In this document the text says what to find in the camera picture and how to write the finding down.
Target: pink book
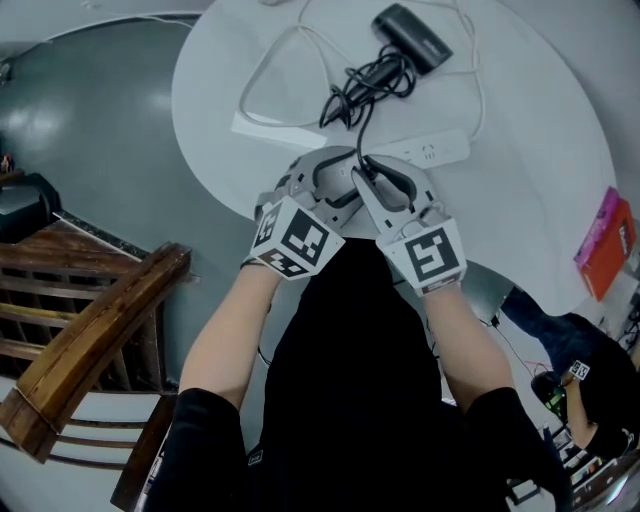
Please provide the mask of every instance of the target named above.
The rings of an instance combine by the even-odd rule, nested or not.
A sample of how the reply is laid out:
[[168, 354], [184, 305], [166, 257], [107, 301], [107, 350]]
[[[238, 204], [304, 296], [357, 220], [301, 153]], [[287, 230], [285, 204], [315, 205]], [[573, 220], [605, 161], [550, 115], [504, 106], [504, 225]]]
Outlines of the pink book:
[[591, 224], [591, 228], [589, 229], [584, 242], [582, 242], [578, 254], [573, 258], [578, 264], [579, 269], [582, 269], [589, 261], [589, 258], [591, 258], [596, 245], [609, 227], [609, 224], [611, 224], [611, 219], [616, 213], [619, 202], [620, 195], [618, 194], [618, 191], [613, 187], [609, 187], [604, 196], [604, 200], [600, 205], [600, 209], [598, 210], [598, 215], [596, 215], [593, 224]]

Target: table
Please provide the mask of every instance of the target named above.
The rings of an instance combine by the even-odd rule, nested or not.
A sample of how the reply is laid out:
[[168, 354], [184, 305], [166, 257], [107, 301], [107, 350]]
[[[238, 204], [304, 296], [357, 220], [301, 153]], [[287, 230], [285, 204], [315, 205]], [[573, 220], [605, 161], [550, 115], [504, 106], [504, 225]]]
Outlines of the table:
[[[304, 22], [364, 63], [380, 48], [370, 21], [390, 3], [313, 1]], [[468, 160], [429, 175], [458, 222], [468, 259], [525, 289], [548, 313], [566, 313], [588, 296], [572, 258], [606, 188], [615, 186], [604, 134], [569, 68], [531, 27], [494, 1], [460, 4], [479, 34], [486, 123]], [[176, 65], [172, 111], [185, 159], [212, 195], [246, 217], [258, 193], [273, 188], [291, 161], [308, 151], [231, 130], [246, 80], [276, 36], [295, 23], [302, 5], [217, 0], [187, 38]], [[408, 5], [454, 50], [446, 70], [468, 69], [471, 45], [456, 14]], [[323, 47], [323, 53], [342, 84], [344, 62], [330, 49]], [[327, 93], [315, 58], [302, 36], [283, 44], [257, 81], [248, 110], [288, 122], [317, 117]], [[409, 99], [379, 104], [367, 144], [451, 128], [471, 133], [478, 112], [470, 76], [428, 78]], [[353, 141], [337, 125], [295, 135], [324, 136], [327, 144]], [[376, 234], [364, 209], [344, 233]]]

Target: concrete floor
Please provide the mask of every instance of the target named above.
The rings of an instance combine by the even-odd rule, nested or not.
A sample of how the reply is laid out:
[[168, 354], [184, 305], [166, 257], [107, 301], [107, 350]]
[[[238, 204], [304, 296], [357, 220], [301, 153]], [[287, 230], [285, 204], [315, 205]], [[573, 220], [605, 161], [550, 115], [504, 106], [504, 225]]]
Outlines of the concrete floor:
[[171, 80], [187, 33], [145, 21], [66, 36], [21, 57], [0, 89], [0, 144], [53, 184], [64, 209], [149, 251], [193, 248], [202, 282], [167, 307], [174, 379], [255, 229], [200, 185], [178, 148]]

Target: person in jeans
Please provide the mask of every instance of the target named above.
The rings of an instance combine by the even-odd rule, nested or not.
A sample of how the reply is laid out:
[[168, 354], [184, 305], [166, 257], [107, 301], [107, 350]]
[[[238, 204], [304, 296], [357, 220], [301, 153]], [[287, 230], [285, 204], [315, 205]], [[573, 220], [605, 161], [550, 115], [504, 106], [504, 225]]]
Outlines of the person in jeans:
[[[606, 459], [635, 449], [640, 432], [635, 403], [640, 378], [624, 349], [579, 315], [545, 314], [517, 288], [507, 297], [502, 311], [537, 338], [549, 355], [553, 373], [543, 378], [566, 389], [566, 414], [575, 444]], [[590, 367], [583, 381], [569, 373], [575, 361]]]

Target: white power strip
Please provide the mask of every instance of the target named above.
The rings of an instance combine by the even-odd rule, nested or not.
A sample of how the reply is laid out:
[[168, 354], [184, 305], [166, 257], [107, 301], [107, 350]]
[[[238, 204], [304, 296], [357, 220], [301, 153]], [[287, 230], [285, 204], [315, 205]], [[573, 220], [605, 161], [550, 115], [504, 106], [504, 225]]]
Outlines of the white power strip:
[[393, 156], [420, 169], [431, 169], [466, 160], [471, 154], [471, 145], [463, 130], [454, 129], [384, 144], [365, 154]]

